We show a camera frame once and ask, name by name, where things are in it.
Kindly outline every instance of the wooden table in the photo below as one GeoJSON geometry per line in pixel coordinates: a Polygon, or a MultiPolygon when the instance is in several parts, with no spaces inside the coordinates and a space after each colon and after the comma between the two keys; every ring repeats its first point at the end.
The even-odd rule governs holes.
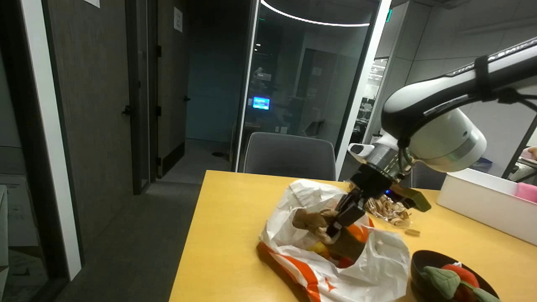
{"type": "MultiPolygon", "coordinates": [[[[208,171],[188,231],[170,300],[297,300],[257,253],[259,235],[294,178],[208,171]]],[[[410,251],[437,250],[462,260],[497,290],[502,300],[537,300],[537,246],[465,218],[435,203],[415,216],[420,236],[400,231],[410,251]]]]}

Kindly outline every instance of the white box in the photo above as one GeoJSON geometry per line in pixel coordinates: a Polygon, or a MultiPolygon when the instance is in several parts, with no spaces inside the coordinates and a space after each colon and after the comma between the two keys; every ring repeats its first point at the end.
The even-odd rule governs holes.
{"type": "Polygon", "coordinates": [[[537,245],[537,203],[514,196],[517,183],[477,169],[448,173],[438,203],[537,245]]]}

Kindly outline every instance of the chair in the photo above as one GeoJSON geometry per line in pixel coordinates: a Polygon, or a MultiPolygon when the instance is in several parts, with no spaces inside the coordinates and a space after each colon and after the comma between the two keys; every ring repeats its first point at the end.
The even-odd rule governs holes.
{"type": "Polygon", "coordinates": [[[280,132],[252,132],[245,173],[336,179],[334,146],[329,141],[280,132]]]}

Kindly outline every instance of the floor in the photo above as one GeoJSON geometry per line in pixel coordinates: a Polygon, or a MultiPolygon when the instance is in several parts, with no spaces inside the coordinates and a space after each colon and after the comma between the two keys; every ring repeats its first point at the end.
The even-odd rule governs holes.
{"type": "Polygon", "coordinates": [[[131,203],[57,302],[168,300],[207,169],[230,171],[228,146],[188,141],[183,159],[131,203]]]}

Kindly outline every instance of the white plastic bag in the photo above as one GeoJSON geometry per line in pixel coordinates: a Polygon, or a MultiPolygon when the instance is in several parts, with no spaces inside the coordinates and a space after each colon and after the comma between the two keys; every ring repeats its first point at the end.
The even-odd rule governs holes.
{"type": "Polygon", "coordinates": [[[270,256],[304,287],[311,300],[393,302],[406,293],[410,251],[391,231],[371,226],[359,258],[346,268],[306,246],[312,236],[292,225],[296,209],[334,208],[346,191],[309,179],[294,181],[269,218],[260,241],[270,256]]]}

